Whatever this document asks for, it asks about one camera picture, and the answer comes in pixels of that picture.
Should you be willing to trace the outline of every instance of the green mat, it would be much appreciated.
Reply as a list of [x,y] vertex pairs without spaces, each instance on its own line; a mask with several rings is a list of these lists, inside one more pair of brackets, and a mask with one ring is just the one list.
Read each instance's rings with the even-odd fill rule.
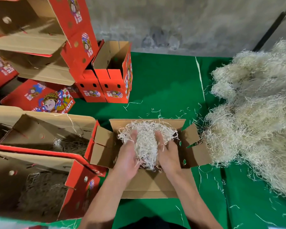
[[[76,99],[69,113],[93,116],[107,129],[111,129],[108,121],[111,118],[158,118],[159,115],[184,118],[186,127],[220,104],[209,92],[210,73],[229,63],[230,58],[197,57],[204,99],[195,57],[145,53],[132,53],[131,57],[134,76],[130,102],[137,104],[86,103]],[[274,224],[286,227],[286,199],[270,193],[266,183],[257,177],[258,181],[250,179],[248,170],[246,165],[232,164],[226,169],[205,165],[193,168],[192,173],[203,200],[223,228],[268,228]],[[153,215],[189,228],[178,199],[123,199],[113,228]],[[73,229],[79,223],[80,219],[50,225]]]

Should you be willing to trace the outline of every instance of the person's left hand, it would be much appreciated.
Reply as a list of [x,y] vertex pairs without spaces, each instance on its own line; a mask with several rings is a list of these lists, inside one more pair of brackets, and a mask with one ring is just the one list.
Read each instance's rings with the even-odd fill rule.
[[134,151],[134,144],[137,141],[137,130],[133,130],[130,135],[130,139],[121,146],[118,158],[114,165],[113,170],[126,178],[129,182],[137,173],[141,161],[136,158],[136,152]]

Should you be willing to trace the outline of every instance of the green carpet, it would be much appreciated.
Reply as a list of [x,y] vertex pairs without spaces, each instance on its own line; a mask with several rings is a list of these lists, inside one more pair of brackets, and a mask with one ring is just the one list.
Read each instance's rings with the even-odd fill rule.
[[[76,99],[69,113],[93,116],[107,129],[111,129],[108,121],[111,118],[158,118],[159,115],[184,118],[186,127],[220,103],[209,92],[213,82],[210,73],[229,63],[230,58],[197,57],[204,100],[195,57],[145,53],[132,53],[131,57],[134,76],[130,102],[138,104],[86,103]],[[232,164],[226,169],[205,165],[193,168],[192,172],[203,200],[223,228],[260,229],[274,224],[286,228],[286,199],[270,193],[259,178],[250,179],[250,168],[246,165]],[[178,199],[123,199],[113,228],[153,215],[189,228]],[[73,229],[79,223],[80,219],[50,225]]]

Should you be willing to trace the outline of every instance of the hand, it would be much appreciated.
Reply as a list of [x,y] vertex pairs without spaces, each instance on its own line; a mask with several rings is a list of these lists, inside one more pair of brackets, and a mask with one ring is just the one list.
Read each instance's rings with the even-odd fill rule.
[[118,159],[114,165],[113,170],[120,173],[129,182],[137,173],[141,161],[136,158],[136,152],[134,151],[134,144],[137,141],[137,130],[133,130],[130,135],[130,139],[121,146]]
[[181,166],[178,156],[178,147],[175,142],[170,140],[166,147],[160,131],[155,132],[155,137],[158,143],[158,160],[168,178],[174,174],[180,173]]

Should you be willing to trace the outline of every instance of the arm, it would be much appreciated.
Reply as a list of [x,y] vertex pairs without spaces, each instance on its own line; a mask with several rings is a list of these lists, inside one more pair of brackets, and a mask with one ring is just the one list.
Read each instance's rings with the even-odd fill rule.
[[133,131],[131,139],[121,147],[113,170],[90,204],[78,229],[112,228],[123,191],[141,165],[135,158],[136,138],[137,132]]
[[192,185],[183,174],[175,142],[169,141],[167,148],[164,146],[162,134],[156,132],[155,136],[158,142],[158,160],[177,192],[191,228],[222,228],[202,200],[196,185]]

